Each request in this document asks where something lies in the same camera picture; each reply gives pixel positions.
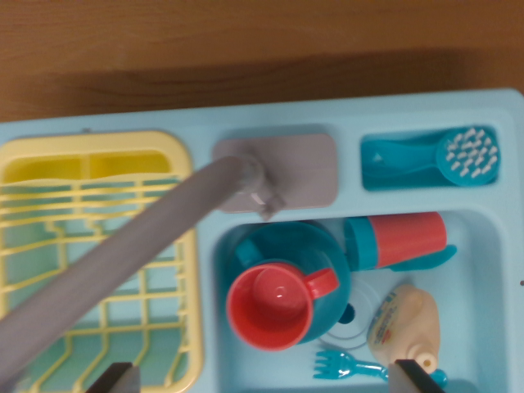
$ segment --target red cup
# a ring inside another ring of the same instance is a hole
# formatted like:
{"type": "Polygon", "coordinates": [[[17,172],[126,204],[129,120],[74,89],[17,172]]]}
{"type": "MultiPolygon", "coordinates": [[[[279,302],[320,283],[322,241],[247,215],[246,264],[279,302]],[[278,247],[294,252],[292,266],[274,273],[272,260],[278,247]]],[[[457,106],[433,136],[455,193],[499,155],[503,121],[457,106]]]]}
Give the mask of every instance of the red cup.
{"type": "Polygon", "coordinates": [[[333,269],[305,276],[285,261],[254,266],[229,288],[226,309],[233,331],[261,350],[285,350],[308,332],[314,300],[338,288],[333,269]]]}
{"type": "Polygon", "coordinates": [[[436,213],[368,217],[378,248],[376,269],[445,249],[447,235],[436,213]]]}

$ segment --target dish rack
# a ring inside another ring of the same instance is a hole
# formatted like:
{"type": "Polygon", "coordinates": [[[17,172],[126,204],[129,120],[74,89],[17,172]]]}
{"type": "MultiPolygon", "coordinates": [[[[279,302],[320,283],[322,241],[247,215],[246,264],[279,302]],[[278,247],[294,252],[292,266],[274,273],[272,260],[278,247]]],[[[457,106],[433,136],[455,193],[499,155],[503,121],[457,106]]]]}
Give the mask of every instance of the dish rack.
{"type": "MultiPolygon", "coordinates": [[[[17,139],[0,149],[0,317],[190,173],[165,133],[17,139]]],[[[142,391],[181,392],[202,367],[191,230],[83,317],[26,370],[23,391],[87,389],[115,361],[142,391]]]]}

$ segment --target wooden surface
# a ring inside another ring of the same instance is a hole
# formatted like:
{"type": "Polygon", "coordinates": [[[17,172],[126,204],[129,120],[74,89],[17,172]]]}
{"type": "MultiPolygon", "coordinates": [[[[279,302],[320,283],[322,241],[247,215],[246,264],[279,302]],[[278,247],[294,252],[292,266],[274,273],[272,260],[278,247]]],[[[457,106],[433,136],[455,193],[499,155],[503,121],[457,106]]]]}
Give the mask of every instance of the wooden surface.
{"type": "Polygon", "coordinates": [[[0,121],[497,87],[522,0],[0,3],[0,121]]]}

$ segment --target red mug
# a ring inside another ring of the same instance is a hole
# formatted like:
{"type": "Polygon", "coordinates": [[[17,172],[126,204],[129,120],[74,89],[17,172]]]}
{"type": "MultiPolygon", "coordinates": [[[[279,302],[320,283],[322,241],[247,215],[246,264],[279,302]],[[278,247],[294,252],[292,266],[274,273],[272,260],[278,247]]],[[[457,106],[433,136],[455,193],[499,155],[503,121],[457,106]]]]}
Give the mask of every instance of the red mug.
{"type": "Polygon", "coordinates": [[[285,350],[308,332],[314,300],[339,286],[333,269],[305,276],[283,260],[243,272],[229,288],[226,310],[233,331],[261,350],[285,350]]]}

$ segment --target beige bottle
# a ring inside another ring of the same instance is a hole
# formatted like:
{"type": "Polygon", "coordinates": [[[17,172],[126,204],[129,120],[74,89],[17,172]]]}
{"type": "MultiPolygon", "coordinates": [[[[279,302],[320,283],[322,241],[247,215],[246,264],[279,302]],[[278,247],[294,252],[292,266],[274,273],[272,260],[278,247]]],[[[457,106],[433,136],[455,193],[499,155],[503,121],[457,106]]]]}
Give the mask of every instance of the beige bottle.
{"type": "Polygon", "coordinates": [[[386,367],[397,359],[414,359],[427,373],[433,373],[440,347],[439,314],[433,296],[412,285],[396,288],[371,322],[368,345],[386,367]]]}

